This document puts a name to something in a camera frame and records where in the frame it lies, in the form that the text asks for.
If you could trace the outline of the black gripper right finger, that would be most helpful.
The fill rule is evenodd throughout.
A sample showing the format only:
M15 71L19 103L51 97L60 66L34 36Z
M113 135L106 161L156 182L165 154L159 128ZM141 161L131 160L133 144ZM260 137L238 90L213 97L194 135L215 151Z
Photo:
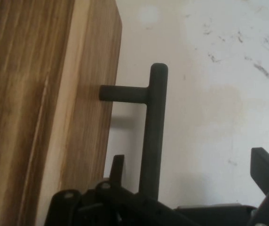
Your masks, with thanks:
M269 153L262 147L251 149L250 175L265 198L250 219L252 226L269 226Z

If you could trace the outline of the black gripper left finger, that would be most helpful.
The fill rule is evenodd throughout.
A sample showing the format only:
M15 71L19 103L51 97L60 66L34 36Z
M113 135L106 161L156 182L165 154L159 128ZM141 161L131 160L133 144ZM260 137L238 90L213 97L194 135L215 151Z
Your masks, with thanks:
M110 177L84 194L69 189L53 195L46 226L190 226L167 206L121 186L124 156L115 155Z

